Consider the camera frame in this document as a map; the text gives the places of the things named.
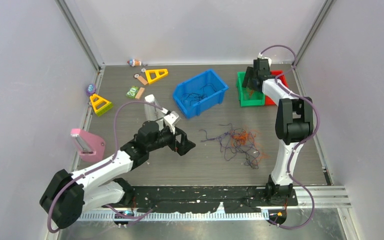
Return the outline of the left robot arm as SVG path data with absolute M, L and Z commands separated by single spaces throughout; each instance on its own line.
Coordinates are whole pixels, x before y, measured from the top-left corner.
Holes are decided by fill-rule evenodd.
M 148 161 L 150 152 L 164 147 L 183 156 L 196 144 L 178 127 L 160 128 L 156 121 L 146 121 L 132 140 L 108 158 L 71 173 L 56 172 L 39 200 L 47 213 L 48 230 L 56 233 L 68 228 L 82 213 L 101 206 L 131 206 L 135 190 L 120 175 L 138 168 Z

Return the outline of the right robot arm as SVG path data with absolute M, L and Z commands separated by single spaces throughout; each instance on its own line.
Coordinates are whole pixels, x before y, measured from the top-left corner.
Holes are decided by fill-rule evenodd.
M 242 86 L 263 93 L 277 106 L 274 128 L 279 149 L 263 195 L 271 205 L 279 205 L 293 194 L 298 155 L 303 141 L 314 131 L 312 100 L 294 93 L 272 74 L 268 58 L 257 58 L 247 67 Z

